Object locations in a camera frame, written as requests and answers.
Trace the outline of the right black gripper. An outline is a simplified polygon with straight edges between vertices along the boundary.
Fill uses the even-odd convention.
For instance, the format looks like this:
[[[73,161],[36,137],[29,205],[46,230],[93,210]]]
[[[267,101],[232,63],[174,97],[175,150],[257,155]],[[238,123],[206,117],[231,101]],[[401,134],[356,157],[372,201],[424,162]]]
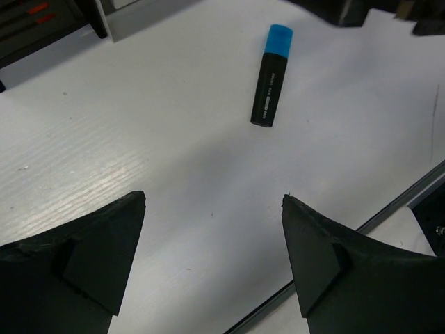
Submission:
[[[291,0],[291,3],[339,28],[363,26],[369,12],[367,1]],[[444,0],[399,1],[395,18],[414,22],[412,35],[444,35]]]

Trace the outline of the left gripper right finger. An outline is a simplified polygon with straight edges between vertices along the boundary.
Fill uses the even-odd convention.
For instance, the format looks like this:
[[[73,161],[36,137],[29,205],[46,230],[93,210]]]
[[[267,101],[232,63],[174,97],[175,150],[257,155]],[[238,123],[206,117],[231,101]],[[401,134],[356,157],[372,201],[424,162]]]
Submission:
[[[282,225],[311,333],[443,333],[444,259],[362,235],[292,196]]]

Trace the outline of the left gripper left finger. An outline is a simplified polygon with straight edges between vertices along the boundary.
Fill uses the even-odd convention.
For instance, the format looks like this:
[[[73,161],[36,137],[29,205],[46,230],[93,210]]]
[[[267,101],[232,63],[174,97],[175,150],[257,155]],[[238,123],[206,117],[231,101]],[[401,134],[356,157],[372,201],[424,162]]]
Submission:
[[[132,191],[95,212],[1,247],[2,333],[107,333],[145,215]]]

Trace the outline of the blue highlighter marker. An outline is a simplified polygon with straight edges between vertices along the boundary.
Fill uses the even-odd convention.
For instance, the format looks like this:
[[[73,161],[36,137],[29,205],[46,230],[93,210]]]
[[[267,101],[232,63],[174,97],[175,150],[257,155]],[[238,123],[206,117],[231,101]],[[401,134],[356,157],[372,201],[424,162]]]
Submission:
[[[293,30],[287,26],[270,26],[261,59],[250,122],[272,127],[277,111],[289,58]]]

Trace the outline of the pink highlighter marker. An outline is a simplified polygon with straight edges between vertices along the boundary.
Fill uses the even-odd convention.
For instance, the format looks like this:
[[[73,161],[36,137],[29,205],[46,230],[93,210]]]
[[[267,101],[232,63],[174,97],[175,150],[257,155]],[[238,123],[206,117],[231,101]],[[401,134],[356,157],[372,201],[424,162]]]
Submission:
[[[40,19],[36,20],[35,23],[36,24],[43,24],[45,22],[48,22],[50,20],[52,20],[53,18],[55,18],[56,14],[55,13],[50,13],[44,17],[41,17]]]

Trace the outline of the orange highlighter marker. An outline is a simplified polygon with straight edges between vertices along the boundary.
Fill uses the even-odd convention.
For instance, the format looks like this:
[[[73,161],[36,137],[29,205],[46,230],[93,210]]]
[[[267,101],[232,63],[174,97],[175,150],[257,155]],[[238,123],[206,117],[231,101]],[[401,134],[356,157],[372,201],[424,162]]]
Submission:
[[[42,11],[42,10],[48,8],[48,7],[49,7],[49,3],[48,3],[48,2],[44,2],[44,3],[40,3],[40,4],[37,5],[37,6],[34,6],[34,7],[30,8],[30,9],[27,10],[26,12],[27,12],[29,15],[34,15],[34,14],[36,14],[36,13],[38,13],[38,12],[40,12],[40,11]]]

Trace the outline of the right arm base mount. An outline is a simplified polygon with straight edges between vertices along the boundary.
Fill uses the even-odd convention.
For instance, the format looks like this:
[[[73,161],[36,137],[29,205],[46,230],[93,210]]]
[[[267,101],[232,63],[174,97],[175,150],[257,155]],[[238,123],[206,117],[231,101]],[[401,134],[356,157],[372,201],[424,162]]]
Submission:
[[[444,256],[444,193],[431,193],[412,209],[433,253]]]

